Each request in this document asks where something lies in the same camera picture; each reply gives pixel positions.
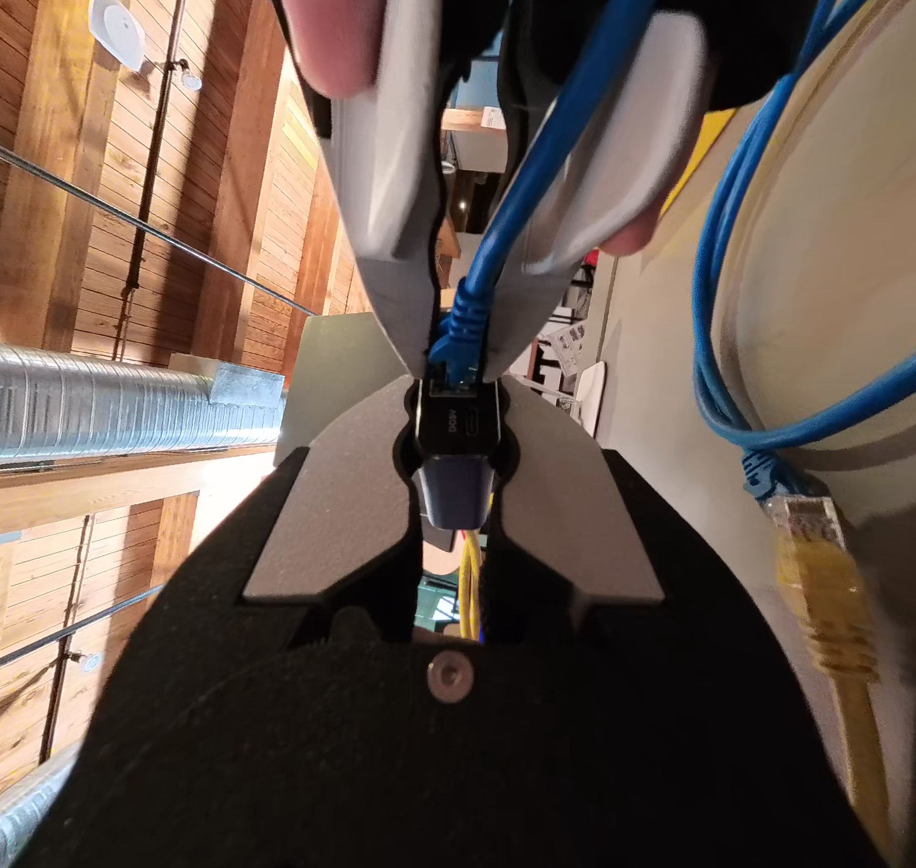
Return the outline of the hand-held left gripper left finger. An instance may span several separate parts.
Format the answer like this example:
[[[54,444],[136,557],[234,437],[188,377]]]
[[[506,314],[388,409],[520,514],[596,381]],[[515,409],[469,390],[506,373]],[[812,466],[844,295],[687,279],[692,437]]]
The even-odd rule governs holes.
[[[246,583],[246,601],[304,602],[330,619],[362,608],[383,640],[411,639],[422,533],[403,448],[415,385],[400,376],[313,441]]]

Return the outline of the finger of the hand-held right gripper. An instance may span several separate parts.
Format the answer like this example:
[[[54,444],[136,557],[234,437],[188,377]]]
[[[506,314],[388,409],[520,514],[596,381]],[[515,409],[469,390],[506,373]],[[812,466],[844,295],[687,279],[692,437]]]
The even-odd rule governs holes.
[[[709,89],[704,23],[652,16],[625,79],[598,107],[498,280],[487,330],[487,381],[531,344],[593,248],[661,195],[702,121]]]
[[[387,0],[375,84],[331,101],[322,142],[368,302],[415,378],[426,372],[439,294],[431,263],[442,196],[433,127],[441,23],[442,0]]]

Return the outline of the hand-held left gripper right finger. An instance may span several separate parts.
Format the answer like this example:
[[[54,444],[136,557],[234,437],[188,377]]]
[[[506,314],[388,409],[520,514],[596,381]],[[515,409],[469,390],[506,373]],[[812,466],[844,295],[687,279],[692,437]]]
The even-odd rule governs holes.
[[[511,377],[480,600],[487,643],[580,633],[597,611],[665,598],[597,442]]]

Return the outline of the yellow plastic bin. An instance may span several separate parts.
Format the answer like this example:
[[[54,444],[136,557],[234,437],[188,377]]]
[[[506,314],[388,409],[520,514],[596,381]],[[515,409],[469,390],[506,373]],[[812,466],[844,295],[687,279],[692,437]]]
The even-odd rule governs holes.
[[[736,108],[711,111],[704,116],[693,151],[689,156],[681,177],[674,185],[661,207],[659,217],[662,217],[679,197],[683,188],[687,185],[698,167],[703,163],[705,157],[722,132],[727,128],[727,125],[732,121],[737,111],[738,109]]]

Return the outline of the black ethernet port adapter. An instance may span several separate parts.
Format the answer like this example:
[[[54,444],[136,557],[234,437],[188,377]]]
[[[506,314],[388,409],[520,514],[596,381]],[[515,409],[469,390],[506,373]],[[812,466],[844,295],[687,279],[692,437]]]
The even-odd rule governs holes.
[[[496,382],[448,390],[433,377],[421,381],[415,426],[418,483],[435,527],[475,531],[485,523],[501,420]]]

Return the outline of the person's right hand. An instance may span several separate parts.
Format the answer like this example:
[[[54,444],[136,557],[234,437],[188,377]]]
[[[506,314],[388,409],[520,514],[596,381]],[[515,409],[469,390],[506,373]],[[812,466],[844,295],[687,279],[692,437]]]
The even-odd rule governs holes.
[[[505,20],[498,101],[508,125],[510,176],[578,61],[609,0],[443,0],[451,58],[486,47]],[[387,0],[279,0],[305,82],[329,99],[368,90],[377,73]]]

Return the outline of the black ceiling light track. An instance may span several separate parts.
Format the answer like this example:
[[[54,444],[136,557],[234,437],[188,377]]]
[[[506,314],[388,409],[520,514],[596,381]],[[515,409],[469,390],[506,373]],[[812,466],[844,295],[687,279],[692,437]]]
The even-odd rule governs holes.
[[[187,2],[188,0],[175,0],[173,14],[170,20],[166,59],[162,67],[162,79],[159,85],[152,138],[146,158],[146,168],[136,218],[138,224],[135,226],[135,236],[128,264],[128,272],[125,278],[125,286],[122,291],[121,310],[114,336],[114,346],[111,357],[116,361],[125,358],[127,335],[132,319],[135,295],[140,289],[140,275],[144,262],[146,234],[152,227],[149,220],[161,148],[167,125],[167,110],[173,82],[180,66],[178,50]]]

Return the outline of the white ceiling device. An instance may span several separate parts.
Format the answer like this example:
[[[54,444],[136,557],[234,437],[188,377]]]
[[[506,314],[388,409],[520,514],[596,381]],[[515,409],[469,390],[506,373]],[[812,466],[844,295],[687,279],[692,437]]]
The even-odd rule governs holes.
[[[146,60],[146,33],[120,0],[90,0],[88,27],[95,40],[122,66],[141,73]]]

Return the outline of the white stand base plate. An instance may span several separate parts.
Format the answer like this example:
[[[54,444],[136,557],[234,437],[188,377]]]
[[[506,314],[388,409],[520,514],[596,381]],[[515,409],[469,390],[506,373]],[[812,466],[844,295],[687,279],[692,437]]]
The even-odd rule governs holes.
[[[596,438],[607,373],[607,363],[599,361],[578,372],[577,376],[574,416],[582,429],[593,439]]]

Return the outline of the silver ventilation duct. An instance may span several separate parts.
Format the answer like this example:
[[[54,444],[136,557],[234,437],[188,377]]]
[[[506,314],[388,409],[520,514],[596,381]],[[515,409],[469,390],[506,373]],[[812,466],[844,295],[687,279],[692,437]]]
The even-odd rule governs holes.
[[[169,369],[1,347],[2,464],[276,442],[282,375],[191,356]]]

